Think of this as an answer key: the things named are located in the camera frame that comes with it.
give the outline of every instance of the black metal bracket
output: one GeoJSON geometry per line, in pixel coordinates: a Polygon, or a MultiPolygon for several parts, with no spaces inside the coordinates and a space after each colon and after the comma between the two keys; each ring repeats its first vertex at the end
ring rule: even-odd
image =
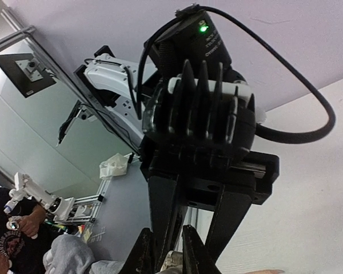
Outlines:
{"type": "Polygon", "coordinates": [[[115,55],[113,54],[112,50],[107,45],[104,45],[99,50],[97,50],[94,53],[94,57],[96,58],[96,57],[98,57],[98,56],[100,56],[100,55],[102,55],[104,53],[108,53],[110,56],[115,57],[115,55]]]}
{"type": "Polygon", "coordinates": [[[216,262],[251,204],[262,204],[278,177],[275,155],[250,152],[243,161],[191,147],[162,147],[144,138],[141,171],[149,182],[155,266],[174,250],[187,207],[214,211],[205,248],[216,262]]]}
{"type": "MultiPolygon", "coordinates": [[[[221,274],[196,229],[183,227],[183,274],[221,274]]],[[[119,274],[155,274],[154,235],[150,229],[141,231],[119,274]]]]}

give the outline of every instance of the ceiling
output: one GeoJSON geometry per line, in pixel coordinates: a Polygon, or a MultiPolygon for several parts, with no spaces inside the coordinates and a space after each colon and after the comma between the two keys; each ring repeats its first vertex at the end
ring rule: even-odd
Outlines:
{"type": "MultiPolygon", "coordinates": [[[[138,62],[142,45],[184,0],[3,0],[68,72],[109,45],[138,62]]],[[[343,0],[200,0],[249,26],[318,88],[343,78],[343,0]]],[[[307,93],[259,44],[223,18],[213,17],[257,104],[270,110],[307,93]]]]}

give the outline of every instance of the black t-shirt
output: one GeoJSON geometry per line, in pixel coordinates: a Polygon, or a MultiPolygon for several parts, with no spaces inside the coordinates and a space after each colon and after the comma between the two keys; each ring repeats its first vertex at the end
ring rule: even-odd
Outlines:
{"type": "MultiPolygon", "coordinates": [[[[43,274],[43,256],[51,248],[53,237],[49,228],[41,224],[38,237],[33,240],[19,231],[6,228],[9,217],[4,213],[4,205],[10,200],[9,190],[0,188],[0,252],[13,262],[11,270],[15,274],[43,274]]],[[[12,216],[27,216],[38,203],[23,199],[11,213],[12,216]]]]}

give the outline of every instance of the green led light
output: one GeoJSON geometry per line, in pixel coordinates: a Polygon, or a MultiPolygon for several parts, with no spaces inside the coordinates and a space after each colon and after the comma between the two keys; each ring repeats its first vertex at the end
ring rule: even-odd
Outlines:
{"type": "Polygon", "coordinates": [[[206,30],[208,30],[208,26],[200,27],[200,32],[204,33],[206,30]]]}

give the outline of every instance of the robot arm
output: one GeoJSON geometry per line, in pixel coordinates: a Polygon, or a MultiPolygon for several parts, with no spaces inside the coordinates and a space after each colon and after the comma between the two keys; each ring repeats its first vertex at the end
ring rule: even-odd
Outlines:
{"type": "Polygon", "coordinates": [[[32,196],[49,213],[55,215],[55,221],[66,221],[73,207],[74,198],[63,199],[48,194],[27,174],[16,173],[15,189],[9,192],[11,200],[4,206],[4,212],[10,214],[25,197],[32,196]]]}
{"type": "MultiPolygon", "coordinates": [[[[108,53],[103,53],[95,59],[92,59],[87,64],[87,69],[84,74],[96,89],[109,90],[131,100],[127,73],[124,67],[127,67],[131,72],[131,83],[135,87],[137,83],[138,63],[117,59],[108,53]]],[[[157,68],[153,63],[147,64],[145,66],[143,82],[145,83],[156,71],[157,68]]]]}

